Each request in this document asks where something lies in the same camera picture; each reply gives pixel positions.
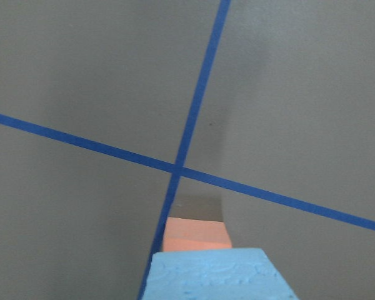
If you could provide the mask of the light blue foam block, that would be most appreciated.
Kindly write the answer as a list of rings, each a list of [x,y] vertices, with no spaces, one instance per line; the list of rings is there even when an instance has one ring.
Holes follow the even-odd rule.
[[[143,299],[297,299],[259,248],[159,252]]]

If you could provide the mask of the orange foam block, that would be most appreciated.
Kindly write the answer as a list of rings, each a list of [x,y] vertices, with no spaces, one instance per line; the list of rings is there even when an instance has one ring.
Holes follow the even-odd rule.
[[[230,249],[232,247],[223,222],[179,217],[167,219],[162,241],[164,252]]]

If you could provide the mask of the blue tape line lengthwise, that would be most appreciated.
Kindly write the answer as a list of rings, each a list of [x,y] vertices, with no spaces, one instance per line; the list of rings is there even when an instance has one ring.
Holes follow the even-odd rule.
[[[171,207],[173,205],[176,192],[178,190],[179,182],[182,176],[182,170],[186,162],[189,147],[201,109],[201,104],[206,92],[208,80],[211,75],[211,69],[218,50],[218,44],[228,15],[230,3],[231,2],[228,0],[221,0],[219,2],[216,17],[212,25],[211,35],[209,37],[206,52],[201,65],[201,70],[199,72],[191,105],[187,115],[186,123],[184,125],[184,131],[182,134],[181,141],[179,143],[177,156],[174,162],[174,167],[171,171],[171,177],[169,180],[169,184],[167,186],[166,196],[164,198],[164,202],[161,208],[156,230],[151,243],[150,252],[147,258],[146,267],[142,276],[139,292],[137,294],[138,299],[143,298],[153,256],[154,254],[159,252],[162,247],[166,221],[169,216]]]

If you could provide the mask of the blue tape line crosswise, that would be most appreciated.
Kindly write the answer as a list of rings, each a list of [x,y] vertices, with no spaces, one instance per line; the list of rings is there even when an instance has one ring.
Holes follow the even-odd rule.
[[[66,132],[57,131],[55,129],[26,122],[3,114],[0,114],[0,124],[38,136],[42,136],[45,138],[60,141],[62,143],[71,144],[73,146],[88,149],[96,153],[105,154],[132,163],[137,163],[143,166],[165,171],[168,173],[174,171],[174,165],[170,162],[137,154],[135,152],[127,151],[107,144],[85,139],[83,137],[78,137],[72,134],[68,134]],[[284,196],[282,194],[277,194],[275,192],[263,190],[254,186],[248,186],[240,182],[231,181],[222,177],[214,176],[212,174],[207,174],[205,172],[184,167],[182,168],[181,176],[184,178],[193,179],[220,188],[228,189],[237,193],[259,198],[272,203],[302,210],[307,213],[312,213],[318,216],[323,216],[329,219],[334,219],[337,221],[341,221],[344,223],[352,224],[355,226],[359,226],[361,228],[375,231],[375,221],[373,220],[330,209],[328,207],[319,206],[317,204],[313,204],[310,202],[301,201],[288,196]]]

